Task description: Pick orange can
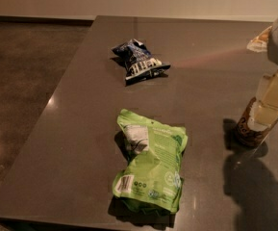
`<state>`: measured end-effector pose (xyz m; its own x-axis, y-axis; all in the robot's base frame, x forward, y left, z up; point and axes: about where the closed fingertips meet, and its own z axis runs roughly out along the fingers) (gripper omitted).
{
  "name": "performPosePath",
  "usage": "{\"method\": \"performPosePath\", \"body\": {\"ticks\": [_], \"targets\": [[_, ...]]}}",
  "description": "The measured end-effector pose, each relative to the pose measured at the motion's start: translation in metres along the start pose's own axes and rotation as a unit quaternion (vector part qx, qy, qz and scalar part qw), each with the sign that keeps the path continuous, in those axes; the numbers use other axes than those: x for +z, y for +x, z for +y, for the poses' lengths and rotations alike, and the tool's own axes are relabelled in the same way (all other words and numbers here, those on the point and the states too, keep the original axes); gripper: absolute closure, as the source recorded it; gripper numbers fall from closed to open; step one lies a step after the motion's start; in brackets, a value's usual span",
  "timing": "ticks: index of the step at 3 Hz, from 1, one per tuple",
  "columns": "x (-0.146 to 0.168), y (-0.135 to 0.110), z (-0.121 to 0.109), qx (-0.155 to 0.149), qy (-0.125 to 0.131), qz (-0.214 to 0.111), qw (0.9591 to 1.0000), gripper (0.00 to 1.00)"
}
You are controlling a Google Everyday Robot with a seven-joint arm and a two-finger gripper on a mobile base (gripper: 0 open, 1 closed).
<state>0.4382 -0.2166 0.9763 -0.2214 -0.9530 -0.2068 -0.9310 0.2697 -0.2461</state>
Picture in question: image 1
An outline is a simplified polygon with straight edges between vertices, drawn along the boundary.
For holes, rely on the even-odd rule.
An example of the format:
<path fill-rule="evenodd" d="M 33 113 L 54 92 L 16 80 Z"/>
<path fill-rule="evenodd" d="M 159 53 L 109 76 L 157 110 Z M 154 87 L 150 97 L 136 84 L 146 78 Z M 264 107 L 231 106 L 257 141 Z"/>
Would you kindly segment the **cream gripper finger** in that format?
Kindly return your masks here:
<path fill-rule="evenodd" d="M 264 74 L 256 100 L 250 106 L 247 125 L 251 130 L 262 132 L 278 120 L 278 69 L 273 75 Z"/>

